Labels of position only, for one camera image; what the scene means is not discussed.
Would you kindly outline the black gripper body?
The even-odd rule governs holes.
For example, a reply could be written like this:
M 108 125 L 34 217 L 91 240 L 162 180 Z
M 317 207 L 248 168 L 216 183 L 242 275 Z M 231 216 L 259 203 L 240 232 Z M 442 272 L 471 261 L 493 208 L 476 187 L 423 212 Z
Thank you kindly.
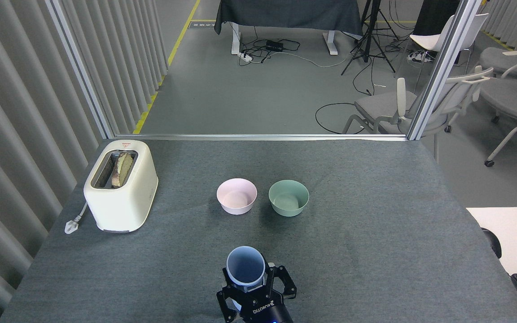
M 293 323 L 293 319 L 285 306 L 285 296 L 280 292 L 271 292 L 269 297 L 257 298 L 252 304 L 246 297 L 247 305 L 236 301 L 236 308 L 245 323 Z

